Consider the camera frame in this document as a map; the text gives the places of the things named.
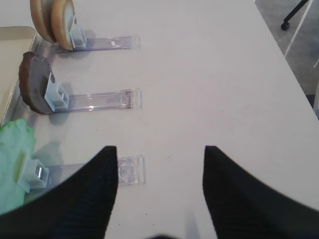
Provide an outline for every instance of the metal tray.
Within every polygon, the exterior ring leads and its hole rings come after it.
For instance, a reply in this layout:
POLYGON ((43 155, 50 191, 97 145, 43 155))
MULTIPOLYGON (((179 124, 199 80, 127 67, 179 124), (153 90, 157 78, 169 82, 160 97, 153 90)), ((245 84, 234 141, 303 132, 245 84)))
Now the metal tray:
POLYGON ((18 71, 23 53, 35 51, 41 41, 33 27, 0 27, 0 125, 11 120, 20 95, 18 71))

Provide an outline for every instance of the chair leg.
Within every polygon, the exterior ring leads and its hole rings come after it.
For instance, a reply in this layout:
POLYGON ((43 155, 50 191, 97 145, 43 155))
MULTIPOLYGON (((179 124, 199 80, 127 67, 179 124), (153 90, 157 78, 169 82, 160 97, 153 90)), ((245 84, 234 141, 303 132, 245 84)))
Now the chair leg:
POLYGON ((289 20, 308 2, 309 0, 301 0, 300 3, 288 14, 281 25, 281 29, 287 31, 290 27, 289 20))

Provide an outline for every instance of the green cloth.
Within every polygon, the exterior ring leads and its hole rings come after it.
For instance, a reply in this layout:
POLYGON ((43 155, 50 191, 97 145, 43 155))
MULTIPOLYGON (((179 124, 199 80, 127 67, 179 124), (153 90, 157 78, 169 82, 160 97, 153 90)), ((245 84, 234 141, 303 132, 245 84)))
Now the green cloth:
POLYGON ((24 155, 33 155, 34 130, 25 119, 0 128, 0 214, 23 205, 25 191, 16 183, 24 155))

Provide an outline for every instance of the caster wheel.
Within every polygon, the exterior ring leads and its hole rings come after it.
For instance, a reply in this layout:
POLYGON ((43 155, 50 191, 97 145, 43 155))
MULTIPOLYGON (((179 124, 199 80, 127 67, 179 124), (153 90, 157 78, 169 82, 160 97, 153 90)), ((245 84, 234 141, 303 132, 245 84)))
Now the caster wheel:
POLYGON ((281 24, 281 29, 284 31, 287 31, 290 27, 289 22, 284 22, 283 24, 281 24))

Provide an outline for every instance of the white table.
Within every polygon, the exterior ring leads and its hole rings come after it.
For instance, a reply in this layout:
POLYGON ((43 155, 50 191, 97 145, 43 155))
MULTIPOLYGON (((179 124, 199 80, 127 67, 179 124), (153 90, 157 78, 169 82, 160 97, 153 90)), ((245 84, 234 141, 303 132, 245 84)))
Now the white table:
MULTIPOLYGON (((202 193, 206 145, 319 209, 318 119, 253 1, 92 2, 75 1, 90 35, 138 34, 141 49, 56 58, 55 77, 74 93, 139 87, 144 108, 42 118, 36 150, 58 147, 55 163, 67 164, 104 145, 145 156, 147 183, 119 188, 107 238, 215 238, 202 193)), ((0 23, 32 25, 28 1, 1 2, 0 23)))

